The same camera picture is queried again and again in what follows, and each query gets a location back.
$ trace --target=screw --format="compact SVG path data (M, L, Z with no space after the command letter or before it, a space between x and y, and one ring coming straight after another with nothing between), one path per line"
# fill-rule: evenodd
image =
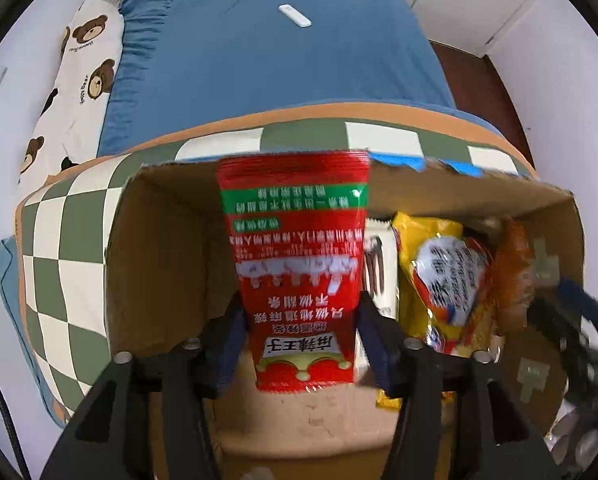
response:
M183 348L185 350L198 350L201 348L201 341L197 337L191 337L185 343L183 343Z
M474 354L472 354L472 358L477 363L481 363L482 365L486 365L490 361L492 361L492 356L485 350L477 350L476 352L474 352Z
M122 351L114 356L114 362L118 365L125 365L132 361L132 354L130 352Z
M403 340L403 345L408 350L421 350L423 348L423 343L421 339L417 339L416 337L407 337Z

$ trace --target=bear print pillow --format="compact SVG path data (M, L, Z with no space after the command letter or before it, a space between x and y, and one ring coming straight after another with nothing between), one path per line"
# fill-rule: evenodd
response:
M96 157L123 32L123 17L102 0L86 0L65 27L54 88L20 168L20 200L49 175Z

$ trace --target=black cable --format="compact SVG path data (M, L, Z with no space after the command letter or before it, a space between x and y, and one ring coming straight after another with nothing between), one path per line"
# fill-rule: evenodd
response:
M6 399L4 399L3 397L3 393L1 393L1 389L0 412L3 418L3 424L5 425L6 430L8 432L8 437L10 438L10 445L12 446L12 451L15 454L16 463L18 464L19 471L21 471L21 476L24 478L24 480L32 480L32 477L30 476L30 471L28 470L28 464L26 463L26 457L23 455L21 444L18 440L18 436L16 436L15 423L12 420L10 410L8 409L8 405L6 404Z

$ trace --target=blue bed sheet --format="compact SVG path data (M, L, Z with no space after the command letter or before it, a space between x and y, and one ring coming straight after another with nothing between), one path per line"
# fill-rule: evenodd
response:
M312 25L295 25L281 4ZM125 0L120 12L124 50L99 156L316 102L403 102L457 114L404 0Z

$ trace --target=checkered blanket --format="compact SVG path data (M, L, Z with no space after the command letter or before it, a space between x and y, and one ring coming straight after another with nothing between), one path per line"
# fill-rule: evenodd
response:
M56 400L55 413L68 420L109 362L106 245L123 187L144 165L190 163L227 153L282 149L286 144L306 148L301 139L309 139L312 149L367 148L376 160L417 169L425 165L426 158L434 158L472 176L479 176L484 169L535 176L504 139L467 121L448 118L448 122L428 110L416 110L413 115L408 110L415 109L409 107L399 107L403 108L398 110L403 116L400 123L369 119L372 113L351 119L349 110L341 106L306 107L310 108L304 112L308 117L301 120L281 122L287 115L296 116L296 111L279 110L161 137L152 146L63 172L59 180L19 205L16 238L22 269L22 320ZM316 109L328 114L345 111L342 116L347 118L311 118L309 115L319 115ZM380 109L371 109L381 115ZM420 127L421 117L424 123L429 118L435 130ZM240 129L257 121L264 126ZM462 137L452 134L453 125L454 130L463 129ZM211 135L195 137L199 134Z

